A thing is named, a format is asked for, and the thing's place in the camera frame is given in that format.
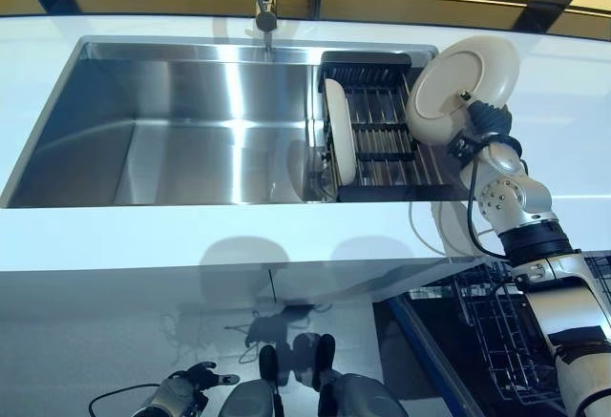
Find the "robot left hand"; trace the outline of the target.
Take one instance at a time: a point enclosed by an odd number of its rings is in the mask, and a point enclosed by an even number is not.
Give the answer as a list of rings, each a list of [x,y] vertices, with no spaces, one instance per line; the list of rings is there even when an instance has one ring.
[[[240,382],[236,374],[217,374],[214,362],[200,362],[186,370],[178,370],[171,373],[168,378],[181,378],[186,380],[196,391],[204,391],[216,386],[235,386]]]

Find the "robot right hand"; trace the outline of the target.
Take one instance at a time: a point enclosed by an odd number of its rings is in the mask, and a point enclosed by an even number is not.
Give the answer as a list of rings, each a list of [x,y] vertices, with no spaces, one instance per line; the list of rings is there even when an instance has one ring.
[[[458,98],[466,118],[457,136],[484,143],[510,134],[513,119],[506,105],[497,107],[483,102],[468,90],[460,92]]]

